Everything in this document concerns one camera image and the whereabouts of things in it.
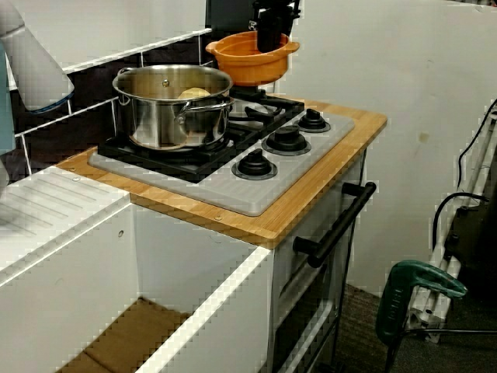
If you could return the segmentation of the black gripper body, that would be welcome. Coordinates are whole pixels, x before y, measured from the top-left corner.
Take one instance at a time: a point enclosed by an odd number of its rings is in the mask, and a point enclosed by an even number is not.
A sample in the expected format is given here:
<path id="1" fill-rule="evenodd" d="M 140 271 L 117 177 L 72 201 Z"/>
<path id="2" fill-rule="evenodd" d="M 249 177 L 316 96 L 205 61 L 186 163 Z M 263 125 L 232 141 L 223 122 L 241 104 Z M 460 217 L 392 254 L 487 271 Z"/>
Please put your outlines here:
<path id="1" fill-rule="evenodd" d="M 256 0 L 252 3 L 255 14 L 273 11 L 279 16 L 299 18 L 301 15 L 300 0 Z"/>

